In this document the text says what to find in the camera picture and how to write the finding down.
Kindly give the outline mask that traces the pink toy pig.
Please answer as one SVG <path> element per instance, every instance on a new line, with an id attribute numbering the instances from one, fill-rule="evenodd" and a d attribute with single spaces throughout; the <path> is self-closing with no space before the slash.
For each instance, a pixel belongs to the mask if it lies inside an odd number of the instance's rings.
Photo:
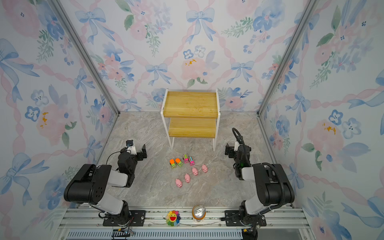
<path id="1" fill-rule="evenodd" d="M 186 183 L 190 183 L 191 182 L 191 177 L 189 174 L 185 174 L 185 181 Z"/>
<path id="2" fill-rule="evenodd" d="M 182 183 L 182 181 L 181 181 L 180 179 L 176 179 L 176 180 L 175 180 L 175 184 L 176 184 L 176 186 L 177 186 L 178 188 L 181 188 L 181 187 L 183 186 L 183 183 Z"/>
<path id="3" fill-rule="evenodd" d="M 206 165 L 202 165 L 202 171 L 204 173 L 207 173 L 208 172 L 208 167 Z"/>
<path id="4" fill-rule="evenodd" d="M 195 167 L 192 168 L 192 172 L 194 176 L 197 176 L 199 174 L 198 170 Z"/>

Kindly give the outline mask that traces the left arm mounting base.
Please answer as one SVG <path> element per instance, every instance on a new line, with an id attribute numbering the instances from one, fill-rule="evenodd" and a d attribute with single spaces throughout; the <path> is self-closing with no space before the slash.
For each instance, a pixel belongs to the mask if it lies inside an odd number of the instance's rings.
<path id="1" fill-rule="evenodd" d="M 142 227 L 146 218 L 145 210 L 129 210 L 128 212 L 122 212 L 119 215 L 106 214 L 103 217 L 104 227 Z"/>

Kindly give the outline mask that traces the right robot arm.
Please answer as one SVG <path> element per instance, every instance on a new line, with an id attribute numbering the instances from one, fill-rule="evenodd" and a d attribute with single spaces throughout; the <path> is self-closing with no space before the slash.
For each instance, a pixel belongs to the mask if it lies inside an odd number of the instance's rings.
<path id="1" fill-rule="evenodd" d="M 253 217 L 264 215 L 295 201 L 294 189 L 280 164 L 251 164 L 251 148 L 235 142 L 234 146 L 226 144 L 225 155 L 235 161 L 233 168 L 236 177 L 249 181 L 256 186 L 256 195 L 243 201 L 239 207 L 240 216 Z"/>

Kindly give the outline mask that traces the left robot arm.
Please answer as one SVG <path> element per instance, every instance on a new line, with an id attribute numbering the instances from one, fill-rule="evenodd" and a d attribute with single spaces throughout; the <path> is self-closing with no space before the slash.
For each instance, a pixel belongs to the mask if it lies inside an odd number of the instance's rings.
<path id="1" fill-rule="evenodd" d="M 128 204 L 107 193 L 107 187 L 129 188 L 135 180 L 139 161 L 147 158 L 146 146 L 140 152 L 133 140 L 126 141 L 126 147 L 118 151 L 118 169 L 111 165 L 83 165 L 64 191 L 67 202 L 89 204 L 112 216 L 121 215 Z"/>

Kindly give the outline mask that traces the right arm mounting base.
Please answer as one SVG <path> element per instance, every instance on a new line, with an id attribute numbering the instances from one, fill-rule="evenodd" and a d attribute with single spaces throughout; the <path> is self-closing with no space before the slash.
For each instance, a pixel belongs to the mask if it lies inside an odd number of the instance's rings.
<path id="1" fill-rule="evenodd" d="M 225 216 L 221 218 L 227 227 L 266 227 L 267 222 L 265 216 L 262 215 L 241 215 L 240 211 L 225 210 Z"/>

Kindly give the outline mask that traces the left green orange toy truck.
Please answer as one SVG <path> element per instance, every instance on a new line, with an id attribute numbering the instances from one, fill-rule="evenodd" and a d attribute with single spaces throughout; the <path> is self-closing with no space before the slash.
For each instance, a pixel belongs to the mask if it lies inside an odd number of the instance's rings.
<path id="1" fill-rule="evenodd" d="M 172 169 L 174 169 L 176 167 L 176 162 L 174 159 L 170 160 L 170 166 L 172 167 Z"/>

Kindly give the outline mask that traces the green orange toy truck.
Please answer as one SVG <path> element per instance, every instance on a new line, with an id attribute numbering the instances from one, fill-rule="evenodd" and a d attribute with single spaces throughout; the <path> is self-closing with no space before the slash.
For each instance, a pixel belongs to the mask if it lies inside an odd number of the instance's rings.
<path id="1" fill-rule="evenodd" d="M 177 163 L 177 165 L 179 167 L 182 167 L 183 166 L 183 162 L 179 159 L 179 158 L 176 158 L 175 162 Z"/>
<path id="2" fill-rule="evenodd" d="M 176 162 L 174 159 L 170 160 L 170 166 L 172 167 L 172 169 L 174 169 L 176 167 Z"/>

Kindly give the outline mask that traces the right green orange toy truck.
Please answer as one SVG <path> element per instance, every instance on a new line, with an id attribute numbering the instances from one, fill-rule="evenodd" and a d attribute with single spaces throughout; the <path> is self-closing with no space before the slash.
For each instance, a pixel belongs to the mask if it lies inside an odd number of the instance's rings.
<path id="1" fill-rule="evenodd" d="M 179 159 L 179 158 L 176 158 L 175 162 L 177 163 L 177 165 L 179 167 L 182 167 L 183 166 L 183 162 Z"/>

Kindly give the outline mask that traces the pink truck blue top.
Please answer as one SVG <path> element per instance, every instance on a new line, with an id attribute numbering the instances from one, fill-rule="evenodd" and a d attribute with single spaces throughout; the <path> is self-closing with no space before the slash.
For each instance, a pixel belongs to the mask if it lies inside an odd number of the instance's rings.
<path id="1" fill-rule="evenodd" d="M 194 166 L 195 165 L 195 161 L 194 161 L 192 156 L 189 157 L 189 162 L 190 162 L 190 166 Z"/>

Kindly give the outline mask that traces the pink truck green top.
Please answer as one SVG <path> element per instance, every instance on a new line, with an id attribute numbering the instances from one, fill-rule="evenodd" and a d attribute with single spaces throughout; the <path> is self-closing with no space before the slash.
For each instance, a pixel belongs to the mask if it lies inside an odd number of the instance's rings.
<path id="1" fill-rule="evenodd" d="M 189 157 L 187 154 L 183 154 L 183 160 L 185 164 L 188 164 L 190 162 Z"/>

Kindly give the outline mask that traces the orange metal can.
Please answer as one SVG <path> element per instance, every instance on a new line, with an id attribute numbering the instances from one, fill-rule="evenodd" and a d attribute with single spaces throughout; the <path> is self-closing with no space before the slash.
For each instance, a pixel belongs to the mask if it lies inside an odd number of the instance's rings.
<path id="1" fill-rule="evenodd" d="M 203 205 L 196 205 L 192 209 L 192 217 L 194 222 L 201 223 L 206 217 L 207 210 Z"/>

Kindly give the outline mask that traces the rainbow smiling flower plush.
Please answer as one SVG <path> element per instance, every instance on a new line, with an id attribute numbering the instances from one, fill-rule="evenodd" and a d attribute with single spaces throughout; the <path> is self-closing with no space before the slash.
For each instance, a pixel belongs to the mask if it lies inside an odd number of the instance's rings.
<path id="1" fill-rule="evenodd" d="M 180 225 L 181 216 L 179 211 L 172 210 L 166 216 L 166 223 L 168 226 L 176 227 Z"/>

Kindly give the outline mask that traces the wooden two-tier white-frame shelf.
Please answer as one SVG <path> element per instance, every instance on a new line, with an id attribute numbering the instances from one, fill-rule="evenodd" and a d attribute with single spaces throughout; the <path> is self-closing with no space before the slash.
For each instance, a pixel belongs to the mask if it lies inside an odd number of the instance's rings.
<path id="1" fill-rule="evenodd" d="M 166 89 L 161 118 L 170 148 L 176 138 L 211 139 L 216 150 L 221 120 L 218 91 L 177 92 Z"/>

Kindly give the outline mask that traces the aluminium mounting rail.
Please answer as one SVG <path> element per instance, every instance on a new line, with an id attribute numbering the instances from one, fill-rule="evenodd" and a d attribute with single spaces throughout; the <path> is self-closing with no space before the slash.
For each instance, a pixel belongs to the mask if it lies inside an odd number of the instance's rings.
<path id="1" fill-rule="evenodd" d="M 135 219 L 130 227 L 103 225 L 99 211 L 88 205 L 68 209 L 55 240 L 243 240 L 256 234 L 259 240 L 313 240 L 310 224 L 300 208 L 286 205 L 259 217 L 259 223 L 246 226 L 232 208 L 207 207 L 206 216 L 193 218 L 191 207 L 176 208 L 181 218 L 175 226 L 166 222 L 172 208 L 131 207 Z"/>

